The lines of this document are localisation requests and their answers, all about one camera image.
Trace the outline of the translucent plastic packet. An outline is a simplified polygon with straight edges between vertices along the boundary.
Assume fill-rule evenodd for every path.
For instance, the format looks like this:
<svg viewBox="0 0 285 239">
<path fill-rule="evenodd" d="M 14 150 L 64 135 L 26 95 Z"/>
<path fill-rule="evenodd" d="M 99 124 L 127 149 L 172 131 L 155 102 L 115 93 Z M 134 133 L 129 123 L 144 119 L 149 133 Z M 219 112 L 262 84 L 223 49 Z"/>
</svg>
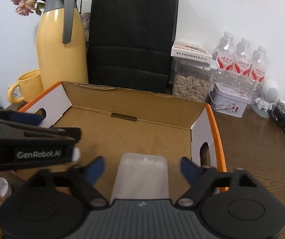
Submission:
<svg viewBox="0 0 285 239">
<path fill-rule="evenodd" d="M 159 155 L 123 154 L 115 178 L 111 202 L 167 198 L 169 198 L 169 187 L 166 159 Z"/>
</svg>

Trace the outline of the yellow mug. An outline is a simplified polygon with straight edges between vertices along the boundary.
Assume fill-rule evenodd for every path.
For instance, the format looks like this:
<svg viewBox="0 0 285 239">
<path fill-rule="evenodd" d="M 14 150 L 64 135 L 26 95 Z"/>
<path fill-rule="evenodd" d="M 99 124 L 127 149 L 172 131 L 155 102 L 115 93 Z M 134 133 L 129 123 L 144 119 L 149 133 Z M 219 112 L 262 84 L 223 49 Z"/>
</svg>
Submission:
<svg viewBox="0 0 285 239">
<path fill-rule="evenodd" d="M 14 91 L 19 88 L 21 96 L 16 98 Z M 44 91 L 40 70 L 35 69 L 21 75 L 17 82 L 11 85 L 7 92 L 7 99 L 12 104 L 29 103 Z"/>
</svg>

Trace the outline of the orange cardboard box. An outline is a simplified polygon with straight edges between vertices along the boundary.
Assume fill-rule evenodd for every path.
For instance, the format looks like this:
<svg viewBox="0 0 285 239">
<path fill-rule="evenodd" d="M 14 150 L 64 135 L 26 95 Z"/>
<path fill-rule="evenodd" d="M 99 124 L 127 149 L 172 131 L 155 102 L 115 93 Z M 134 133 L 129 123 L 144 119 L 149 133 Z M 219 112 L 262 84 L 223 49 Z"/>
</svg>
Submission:
<svg viewBox="0 0 285 239">
<path fill-rule="evenodd" d="M 169 195 L 178 199 L 188 184 L 179 171 L 182 157 L 200 163 L 208 144 L 211 165 L 226 171 L 222 142 L 209 104 L 166 94 L 63 81 L 22 107 L 22 112 L 46 112 L 43 125 L 79 127 L 79 164 L 105 159 L 105 171 L 95 184 L 110 198 L 124 153 L 160 155 L 167 161 Z"/>
</svg>

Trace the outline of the yellow thermos jug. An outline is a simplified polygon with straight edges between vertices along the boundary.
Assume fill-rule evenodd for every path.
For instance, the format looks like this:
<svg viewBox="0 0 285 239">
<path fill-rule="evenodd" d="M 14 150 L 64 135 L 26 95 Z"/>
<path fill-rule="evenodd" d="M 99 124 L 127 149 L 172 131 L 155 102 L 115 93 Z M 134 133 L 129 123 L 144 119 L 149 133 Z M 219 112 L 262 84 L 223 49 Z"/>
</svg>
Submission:
<svg viewBox="0 0 285 239">
<path fill-rule="evenodd" d="M 36 50 L 44 89 L 59 81 L 88 83 L 85 30 L 75 0 L 46 0 Z"/>
</svg>

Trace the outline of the white tin box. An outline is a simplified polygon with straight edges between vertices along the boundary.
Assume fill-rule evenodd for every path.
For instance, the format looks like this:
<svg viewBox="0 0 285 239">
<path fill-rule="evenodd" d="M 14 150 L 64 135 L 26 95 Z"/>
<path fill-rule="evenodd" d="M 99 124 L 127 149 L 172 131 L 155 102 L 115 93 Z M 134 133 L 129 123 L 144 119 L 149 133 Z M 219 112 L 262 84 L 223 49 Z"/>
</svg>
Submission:
<svg viewBox="0 0 285 239">
<path fill-rule="evenodd" d="M 244 92 L 222 83 L 215 83 L 208 95 L 214 111 L 237 118 L 243 116 L 249 103 L 249 98 Z"/>
</svg>

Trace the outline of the clear seed container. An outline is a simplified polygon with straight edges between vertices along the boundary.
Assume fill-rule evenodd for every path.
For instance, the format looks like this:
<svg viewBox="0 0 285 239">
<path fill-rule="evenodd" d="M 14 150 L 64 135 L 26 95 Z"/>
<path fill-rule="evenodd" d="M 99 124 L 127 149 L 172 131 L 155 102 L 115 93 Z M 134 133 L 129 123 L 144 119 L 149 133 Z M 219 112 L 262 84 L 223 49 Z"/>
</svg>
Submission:
<svg viewBox="0 0 285 239">
<path fill-rule="evenodd" d="M 172 95 L 191 101 L 205 102 L 217 70 L 217 62 L 214 60 L 207 65 L 196 61 L 175 59 Z"/>
</svg>

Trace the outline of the white robot toy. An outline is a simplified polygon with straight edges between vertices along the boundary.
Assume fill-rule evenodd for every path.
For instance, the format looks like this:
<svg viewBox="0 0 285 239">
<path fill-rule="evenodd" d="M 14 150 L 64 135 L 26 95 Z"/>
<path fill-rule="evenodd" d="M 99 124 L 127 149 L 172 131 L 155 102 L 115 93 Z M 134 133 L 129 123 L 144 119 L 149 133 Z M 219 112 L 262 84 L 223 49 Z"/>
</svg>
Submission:
<svg viewBox="0 0 285 239">
<path fill-rule="evenodd" d="M 268 119 L 269 111 L 276 105 L 279 98 L 279 85 L 273 79 L 265 79 L 262 82 L 259 96 L 255 100 L 252 109 L 260 117 Z"/>
</svg>

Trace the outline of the middle water bottle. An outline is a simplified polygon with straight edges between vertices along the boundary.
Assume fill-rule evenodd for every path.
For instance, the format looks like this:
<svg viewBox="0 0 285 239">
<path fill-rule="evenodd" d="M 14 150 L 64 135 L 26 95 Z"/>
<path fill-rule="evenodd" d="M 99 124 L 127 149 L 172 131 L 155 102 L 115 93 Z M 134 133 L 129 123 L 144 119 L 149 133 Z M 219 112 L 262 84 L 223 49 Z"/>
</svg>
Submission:
<svg viewBox="0 0 285 239">
<path fill-rule="evenodd" d="M 241 38 L 241 42 L 236 45 L 234 53 L 233 71 L 237 74 L 248 76 L 251 69 L 251 41 Z"/>
</svg>

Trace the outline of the water bottle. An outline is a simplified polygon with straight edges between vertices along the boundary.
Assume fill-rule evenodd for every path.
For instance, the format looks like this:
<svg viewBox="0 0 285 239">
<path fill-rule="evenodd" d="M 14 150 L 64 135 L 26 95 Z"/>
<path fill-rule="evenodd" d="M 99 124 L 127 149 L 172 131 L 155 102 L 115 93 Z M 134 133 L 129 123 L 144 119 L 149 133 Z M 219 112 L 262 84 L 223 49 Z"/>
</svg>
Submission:
<svg viewBox="0 0 285 239">
<path fill-rule="evenodd" d="M 212 56 L 218 62 L 219 68 L 226 71 L 231 71 L 235 62 L 233 39 L 234 35 L 225 31 Z"/>
<path fill-rule="evenodd" d="M 251 70 L 249 77 L 257 82 L 262 82 L 267 72 L 267 49 L 259 45 L 251 57 Z"/>
<path fill-rule="evenodd" d="M 251 41 L 241 38 L 241 42 L 236 45 L 234 53 L 233 71 L 237 74 L 248 76 L 251 69 Z"/>
</svg>

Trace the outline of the right water bottle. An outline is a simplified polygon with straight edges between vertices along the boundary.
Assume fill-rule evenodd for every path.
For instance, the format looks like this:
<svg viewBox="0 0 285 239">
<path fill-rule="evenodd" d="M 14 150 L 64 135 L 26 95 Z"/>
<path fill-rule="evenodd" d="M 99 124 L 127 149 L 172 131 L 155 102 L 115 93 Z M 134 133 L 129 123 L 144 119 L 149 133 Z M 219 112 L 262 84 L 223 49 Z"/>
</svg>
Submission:
<svg viewBox="0 0 285 239">
<path fill-rule="evenodd" d="M 251 70 L 249 77 L 257 82 L 262 82 L 267 72 L 267 49 L 259 45 L 251 57 Z"/>
</svg>

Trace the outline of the left water bottle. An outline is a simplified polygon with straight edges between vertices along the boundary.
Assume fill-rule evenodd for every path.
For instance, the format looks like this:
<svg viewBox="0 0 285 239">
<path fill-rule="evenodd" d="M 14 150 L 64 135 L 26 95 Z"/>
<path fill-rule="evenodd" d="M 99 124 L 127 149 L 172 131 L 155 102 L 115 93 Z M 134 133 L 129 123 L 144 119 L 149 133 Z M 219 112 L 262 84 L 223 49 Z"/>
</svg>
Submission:
<svg viewBox="0 0 285 239">
<path fill-rule="evenodd" d="M 219 68 L 226 71 L 231 71 L 235 62 L 233 39 L 234 35 L 225 31 L 212 56 L 218 62 Z"/>
</svg>

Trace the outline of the white flat box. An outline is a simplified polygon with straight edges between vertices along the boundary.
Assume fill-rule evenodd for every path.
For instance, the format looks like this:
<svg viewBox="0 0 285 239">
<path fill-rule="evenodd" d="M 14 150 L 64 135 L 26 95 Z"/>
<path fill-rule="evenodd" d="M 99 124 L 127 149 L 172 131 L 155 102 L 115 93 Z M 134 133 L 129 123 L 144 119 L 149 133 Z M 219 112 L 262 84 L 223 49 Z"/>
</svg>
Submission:
<svg viewBox="0 0 285 239">
<path fill-rule="evenodd" d="M 172 45 L 171 56 L 207 64 L 212 61 L 212 55 L 202 46 L 178 41 Z"/>
</svg>

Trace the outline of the black paper bag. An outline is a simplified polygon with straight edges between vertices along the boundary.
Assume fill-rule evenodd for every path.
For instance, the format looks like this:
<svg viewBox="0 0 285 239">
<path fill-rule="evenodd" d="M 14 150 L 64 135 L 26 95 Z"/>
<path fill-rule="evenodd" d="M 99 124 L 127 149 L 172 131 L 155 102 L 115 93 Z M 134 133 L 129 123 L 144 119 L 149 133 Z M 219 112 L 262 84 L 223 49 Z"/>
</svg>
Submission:
<svg viewBox="0 0 285 239">
<path fill-rule="evenodd" d="M 87 53 L 95 85 L 164 93 L 179 0 L 92 0 Z"/>
</svg>

